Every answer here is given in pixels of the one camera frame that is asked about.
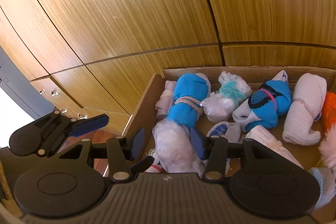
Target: pink rubber band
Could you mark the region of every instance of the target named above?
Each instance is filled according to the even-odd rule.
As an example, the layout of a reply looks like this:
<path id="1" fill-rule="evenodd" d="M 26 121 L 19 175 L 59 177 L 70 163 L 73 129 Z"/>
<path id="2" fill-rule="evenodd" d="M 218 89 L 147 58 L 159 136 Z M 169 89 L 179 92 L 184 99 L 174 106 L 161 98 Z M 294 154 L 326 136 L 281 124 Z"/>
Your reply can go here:
<path id="1" fill-rule="evenodd" d="M 265 92 L 267 94 L 267 96 L 271 98 L 271 100 L 274 103 L 275 112 L 277 112 L 278 111 L 278 105 L 277 105 L 277 101 L 274 99 L 273 95 L 268 90 L 265 90 L 265 89 L 260 89 L 260 90 Z"/>

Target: rolled fabric bundle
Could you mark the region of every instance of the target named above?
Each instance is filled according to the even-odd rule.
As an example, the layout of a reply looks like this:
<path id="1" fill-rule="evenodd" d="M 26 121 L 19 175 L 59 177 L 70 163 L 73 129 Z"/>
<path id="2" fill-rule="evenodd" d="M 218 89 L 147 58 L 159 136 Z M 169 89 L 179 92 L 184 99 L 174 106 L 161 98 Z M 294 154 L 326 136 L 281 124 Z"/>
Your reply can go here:
<path id="1" fill-rule="evenodd" d="M 205 166 L 197 157 L 189 139 L 189 130 L 167 118 L 153 128 L 156 152 L 168 173 L 197 173 L 202 176 Z"/>
<path id="2" fill-rule="evenodd" d="M 160 99 L 155 104 L 157 119 L 162 120 L 163 118 L 167 117 L 169 109 L 174 105 L 174 90 L 176 84 L 176 81 L 166 81 L 165 90 L 161 94 Z"/>
<path id="3" fill-rule="evenodd" d="M 214 123 L 227 121 L 252 93 L 251 87 L 238 75 L 223 71 L 218 81 L 221 84 L 219 91 L 212 92 L 200 104 L 209 121 Z"/>
<path id="4" fill-rule="evenodd" d="M 194 151 L 189 133 L 202 114 L 200 102 L 209 96 L 210 90 L 210 82 L 204 74 L 182 75 L 174 90 L 175 104 L 167 118 L 153 128 L 156 152 L 168 173 L 202 175 L 205 167 Z"/>
<path id="5" fill-rule="evenodd" d="M 259 90 L 234 110 L 232 117 L 235 122 L 240 123 L 244 132 L 257 125 L 273 128 L 278 124 L 278 117 L 285 115 L 290 105 L 288 76 L 282 70 L 272 80 L 262 84 Z"/>
<path id="6" fill-rule="evenodd" d="M 312 130 L 311 126 L 320 118 L 326 92 L 324 78 L 310 73 L 299 78 L 283 126 L 284 141 L 299 145 L 313 145 L 320 141 L 320 132 Z"/>
<path id="7" fill-rule="evenodd" d="M 175 105 L 169 109 L 167 119 L 191 129 L 203 113 L 200 103 L 209 96 L 210 91 L 211 84 L 204 74 L 182 75 L 174 90 Z"/>
<path id="8" fill-rule="evenodd" d="M 335 178 L 331 170 L 326 167 L 313 167 L 309 171 L 316 178 L 320 185 L 320 198 L 317 201 L 315 208 L 321 208 L 328 204 L 336 194 Z"/>
<path id="9" fill-rule="evenodd" d="M 298 160 L 282 146 L 281 141 L 278 141 L 266 128 L 261 125 L 255 126 L 246 134 L 245 138 L 254 139 L 284 158 L 288 159 L 297 166 L 302 167 Z"/>
<path id="10" fill-rule="evenodd" d="M 336 94 L 327 91 L 322 108 L 322 123 L 324 133 L 331 129 L 332 125 L 336 124 Z"/>

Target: cardboard box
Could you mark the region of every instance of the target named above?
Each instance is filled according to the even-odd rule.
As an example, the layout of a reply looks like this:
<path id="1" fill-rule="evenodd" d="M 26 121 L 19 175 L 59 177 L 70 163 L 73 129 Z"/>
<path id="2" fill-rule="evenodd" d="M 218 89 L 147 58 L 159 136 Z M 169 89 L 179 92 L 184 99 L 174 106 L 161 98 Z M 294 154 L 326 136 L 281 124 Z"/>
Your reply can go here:
<path id="1" fill-rule="evenodd" d="M 152 136 L 152 129 L 155 126 L 156 111 L 155 103 L 159 100 L 160 95 L 164 91 L 165 81 L 177 81 L 178 78 L 185 73 L 204 73 L 211 83 L 212 91 L 218 90 L 220 84 L 218 82 L 218 77 L 222 71 L 228 71 L 236 75 L 241 76 L 253 90 L 257 90 L 259 86 L 267 81 L 271 80 L 279 71 L 285 70 L 288 74 L 288 81 L 291 91 L 293 92 L 294 87 L 301 75 L 309 72 L 312 74 L 319 75 L 327 80 L 327 89 L 336 92 L 336 70 L 324 69 L 318 67 L 197 67 L 197 68 L 181 68 L 181 69 L 166 69 L 162 71 L 162 75 L 153 75 L 152 79 L 147 85 L 142 98 L 140 99 L 138 106 L 131 118 L 124 135 L 130 135 L 137 132 L 141 127 L 145 130 L 146 135 L 146 145 L 142 148 L 142 155 L 140 155 L 136 160 L 140 160 L 145 157 L 145 153 L 151 148 L 155 147 L 154 138 Z M 320 160 L 320 153 L 318 150 L 318 145 L 312 146 L 300 146 L 287 143 L 282 140 L 283 124 L 285 122 L 286 116 L 280 117 L 278 126 L 270 130 L 270 132 L 283 143 L 283 146 L 287 148 L 294 157 L 302 164 L 302 166 L 309 170 L 311 167 L 317 165 Z M 203 134 L 207 134 L 209 129 L 214 125 L 210 122 L 206 115 L 202 115 L 197 121 L 196 126 Z M 313 130 L 322 129 L 320 121 L 313 124 Z M 238 159 L 231 160 L 230 171 L 227 176 L 231 176 L 240 169 L 240 161 Z M 336 211 L 336 198 L 328 205 L 315 210 L 313 216 L 320 223 L 327 223 L 334 220 Z"/>

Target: blue cloth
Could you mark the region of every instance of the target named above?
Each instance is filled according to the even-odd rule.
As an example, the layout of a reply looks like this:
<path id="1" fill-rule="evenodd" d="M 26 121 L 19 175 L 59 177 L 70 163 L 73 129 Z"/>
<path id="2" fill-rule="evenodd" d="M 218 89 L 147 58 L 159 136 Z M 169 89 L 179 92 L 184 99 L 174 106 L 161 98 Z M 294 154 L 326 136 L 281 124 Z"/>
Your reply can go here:
<path id="1" fill-rule="evenodd" d="M 237 82 L 234 80 L 227 82 L 220 87 L 219 92 L 223 94 L 225 98 L 231 98 L 235 102 L 235 105 L 237 107 L 239 104 L 239 99 L 245 99 L 246 95 L 240 92 L 236 86 Z"/>
<path id="2" fill-rule="evenodd" d="M 261 119 L 261 121 L 251 122 L 246 125 L 246 132 L 249 132 L 252 128 L 257 125 L 262 125 L 264 128 L 274 128 L 278 124 L 278 117 L 285 115 L 292 103 L 291 92 L 289 90 L 289 85 L 286 82 L 280 80 L 270 80 L 266 82 L 271 88 L 276 92 L 281 93 L 280 96 L 275 97 L 277 102 L 277 111 L 275 111 L 274 102 L 270 99 L 264 105 L 253 108 L 252 111 Z M 262 101 L 268 95 L 261 91 L 257 90 L 251 96 L 252 103 L 258 103 Z"/>
<path id="3" fill-rule="evenodd" d="M 174 90 L 174 99 L 177 100 L 183 96 L 190 96 L 202 101 L 208 96 L 208 92 L 209 87 L 204 79 L 193 73 L 187 73 L 182 75 L 177 81 Z M 180 102 L 169 109 L 167 119 L 191 129 L 196 125 L 198 113 L 190 105 Z"/>

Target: white wall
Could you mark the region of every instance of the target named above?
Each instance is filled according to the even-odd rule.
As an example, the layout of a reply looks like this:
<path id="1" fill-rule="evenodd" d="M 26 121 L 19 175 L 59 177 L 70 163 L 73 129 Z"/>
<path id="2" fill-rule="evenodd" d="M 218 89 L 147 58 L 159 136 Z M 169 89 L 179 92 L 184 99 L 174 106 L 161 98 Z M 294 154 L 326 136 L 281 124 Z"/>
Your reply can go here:
<path id="1" fill-rule="evenodd" d="M 12 133 L 34 121 L 0 88 L 0 147 L 8 146 Z"/>

